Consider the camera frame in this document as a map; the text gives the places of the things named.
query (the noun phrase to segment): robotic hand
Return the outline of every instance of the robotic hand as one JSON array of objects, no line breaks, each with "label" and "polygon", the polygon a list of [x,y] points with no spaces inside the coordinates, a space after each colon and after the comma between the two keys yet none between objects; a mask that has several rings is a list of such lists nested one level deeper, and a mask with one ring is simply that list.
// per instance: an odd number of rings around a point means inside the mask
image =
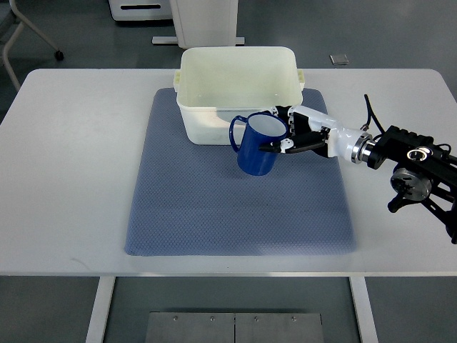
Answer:
[{"label": "robotic hand", "polygon": [[[389,202],[389,211],[395,213],[406,205],[421,203],[445,224],[451,242],[457,244],[457,158],[450,155],[451,146],[435,145],[433,137],[395,126],[384,130],[366,95],[365,100],[368,120],[360,129],[347,129],[338,120],[308,107],[274,107],[271,113],[288,124],[289,134],[259,149],[283,154],[313,150],[324,157],[365,162],[372,169],[379,168],[386,159],[395,161],[391,186],[397,196]],[[371,119],[381,132],[374,138],[366,132]],[[451,210],[440,208],[430,199],[432,194],[452,203]]]}]

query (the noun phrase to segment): mug handle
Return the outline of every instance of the mug handle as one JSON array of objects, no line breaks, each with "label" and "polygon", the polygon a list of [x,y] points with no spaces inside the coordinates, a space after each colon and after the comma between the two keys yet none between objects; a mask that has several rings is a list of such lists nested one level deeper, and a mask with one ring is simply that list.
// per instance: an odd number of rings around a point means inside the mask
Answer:
[{"label": "mug handle", "polygon": [[235,126],[235,121],[237,120],[242,121],[243,123],[247,123],[248,119],[244,118],[243,116],[236,116],[231,120],[230,129],[228,129],[228,137],[230,139],[230,145],[235,152],[240,151],[240,148],[236,146],[235,139],[233,137],[233,127]]}]

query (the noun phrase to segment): blue mug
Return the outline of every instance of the blue mug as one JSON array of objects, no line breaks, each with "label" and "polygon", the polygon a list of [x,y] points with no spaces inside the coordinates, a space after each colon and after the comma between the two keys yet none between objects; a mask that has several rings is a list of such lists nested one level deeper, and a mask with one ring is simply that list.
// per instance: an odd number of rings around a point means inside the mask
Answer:
[{"label": "blue mug", "polygon": [[[233,138],[235,121],[246,123],[241,146],[238,148]],[[237,162],[241,170],[250,175],[260,176],[273,169],[276,156],[273,152],[260,151],[261,144],[281,141],[286,138],[288,127],[277,116],[266,112],[251,114],[247,118],[236,116],[230,123],[228,137],[233,150],[238,153]]]}]

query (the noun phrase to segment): blue mat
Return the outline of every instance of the blue mat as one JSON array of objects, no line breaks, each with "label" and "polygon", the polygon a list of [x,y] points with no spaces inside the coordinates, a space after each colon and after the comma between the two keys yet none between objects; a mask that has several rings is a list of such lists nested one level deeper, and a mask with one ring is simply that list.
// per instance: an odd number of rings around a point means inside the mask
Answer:
[{"label": "blue mat", "polygon": [[[319,91],[304,89],[303,99],[326,113]],[[244,174],[230,146],[188,140],[173,89],[156,93],[127,254],[344,254],[355,247],[336,158],[281,154],[266,176]]]}]

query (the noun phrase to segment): chair leg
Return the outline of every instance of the chair leg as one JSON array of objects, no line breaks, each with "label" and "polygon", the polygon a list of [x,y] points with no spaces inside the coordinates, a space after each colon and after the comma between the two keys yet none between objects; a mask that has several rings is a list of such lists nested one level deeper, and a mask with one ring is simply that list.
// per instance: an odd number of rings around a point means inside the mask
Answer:
[{"label": "chair leg", "polygon": [[16,88],[17,91],[21,88],[21,84],[19,83],[19,80],[17,79],[13,69],[11,68],[11,64],[9,63],[8,59],[8,53],[10,48],[13,46],[14,42],[17,40],[17,37],[19,37],[19,34],[22,32],[24,29],[24,24],[22,22],[19,23],[17,26],[16,30],[14,30],[14,33],[11,35],[11,38],[5,43],[5,46],[3,48],[3,63],[5,65],[6,72],[8,73],[10,79],[13,81],[14,88]]},{"label": "chair leg", "polygon": [[9,4],[11,6],[11,10],[13,11],[14,14],[25,24],[27,25],[31,30],[33,30],[36,34],[38,34],[47,44],[52,46],[52,48],[56,51],[59,51],[59,48],[55,43],[48,38],[47,35],[45,35],[38,27],[34,25],[31,21],[29,21],[18,9],[16,6],[16,1],[15,0],[9,0]]}]

